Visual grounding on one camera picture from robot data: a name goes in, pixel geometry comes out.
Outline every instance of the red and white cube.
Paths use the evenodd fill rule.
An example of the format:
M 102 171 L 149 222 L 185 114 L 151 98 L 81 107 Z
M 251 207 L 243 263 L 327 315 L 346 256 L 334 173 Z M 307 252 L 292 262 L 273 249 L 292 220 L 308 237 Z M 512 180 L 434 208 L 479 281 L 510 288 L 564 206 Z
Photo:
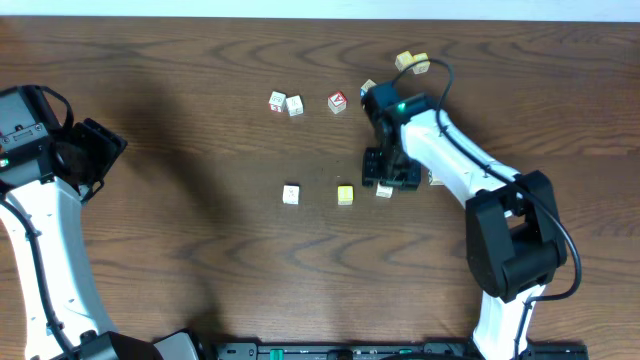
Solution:
M 283 112 L 286 99 L 287 95 L 279 93 L 277 91 L 272 92 L 271 98 L 269 99 L 269 108 L 271 109 L 271 111 Z
M 329 96 L 329 108 L 334 114 L 337 114 L 347 108 L 347 98 L 342 92 L 338 91 L 337 93 Z

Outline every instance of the wood grain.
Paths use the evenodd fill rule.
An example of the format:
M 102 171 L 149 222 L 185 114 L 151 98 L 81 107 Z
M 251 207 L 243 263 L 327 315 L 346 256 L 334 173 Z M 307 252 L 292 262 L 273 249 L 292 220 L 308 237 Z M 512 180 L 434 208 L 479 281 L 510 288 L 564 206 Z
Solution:
M 151 340 L 187 325 L 263 341 L 468 336 L 481 292 L 463 212 L 444 188 L 376 198 L 359 87 L 404 50 L 450 61 L 447 110 L 481 147 L 553 181 L 584 262 L 569 300 L 540 304 L 534 340 L 582 340 L 591 359 L 640 351 L 640 25 L 137 18 L 0 19 L 0 87 L 47 84 L 129 147 L 83 214 L 104 304 Z M 437 94 L 432 68 L 407 93 Z M 271 113 L 272 90 L 305 113 Z M 333 115 L 327 96 L 351 101 Z M 281 203 L 301 184 L 301 204 Z M 338 207 L 336 186 L 355 202 Z M 0 240 L 0 354 L 25 320 Z M 549 292 L 572 279 L 562 268 Z

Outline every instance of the yellow cube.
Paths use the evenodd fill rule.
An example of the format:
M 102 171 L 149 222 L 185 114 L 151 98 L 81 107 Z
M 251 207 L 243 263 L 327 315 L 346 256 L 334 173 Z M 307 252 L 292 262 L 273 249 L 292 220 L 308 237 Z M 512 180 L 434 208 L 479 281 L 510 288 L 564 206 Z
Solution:
M 353 186 L 338 186 L 338 205 L 353 204 Z
M 405 51 L 402 54 L 396 56 L 396 67 L 402 71 L 407 66 L 413 64 L 413 56 L 410 52 Z
M 413 57 L 413 62 L 420 61 L 420 60 L 429 60 L 427 53 L 418 54 Z M 430 62 L 423 62 L 412 67 L 411 70 L 413 70 L 413 73 L 416 75 L 422 74 L 423 72 L 427 72 L 427 70 L 429 70 L 429 65 L 431 65 Z

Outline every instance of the wooden tabletop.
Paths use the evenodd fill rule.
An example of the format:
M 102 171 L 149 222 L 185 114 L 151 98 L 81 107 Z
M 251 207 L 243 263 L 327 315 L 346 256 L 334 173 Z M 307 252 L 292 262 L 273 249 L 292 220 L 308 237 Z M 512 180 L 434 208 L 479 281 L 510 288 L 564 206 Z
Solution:
M 376 198 L 358 105 L 402 51 L 451 62 L 446 104 L 478 145 L 552 181 L 584 264 L 579 292 L 536 307 L 530 337 L 583 341 L 591 359 L 640 351 L 640 25 L 150 18 L 0 19 L 0 88 L 46 84 L 78 119 L 129 141 L 87 206 L 87 251 L 123 334 L 185 326 L 274 341 L 469 336 L 481 290 L 464 212 L 444 187 Z M 432 67 L 404 81 L 439 95 Z M 271 91 L 304 114 L 269 111 Z M 350 101 L 334 115 L 327 96 Z M 300 205 L 282 204 L 285 183 Z M 352 206 L 337 186 L 354 185 Z M 0 240 L 0 357 L 25 315 Z M 571 260 L 547 293 L 571 283 Z

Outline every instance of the white wall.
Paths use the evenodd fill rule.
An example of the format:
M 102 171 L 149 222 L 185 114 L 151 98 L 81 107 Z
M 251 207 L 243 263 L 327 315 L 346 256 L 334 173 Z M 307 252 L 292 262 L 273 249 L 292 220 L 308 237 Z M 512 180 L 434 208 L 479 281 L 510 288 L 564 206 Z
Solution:
M 640 0 L 0 0 L 0 15 L 640 21 Z

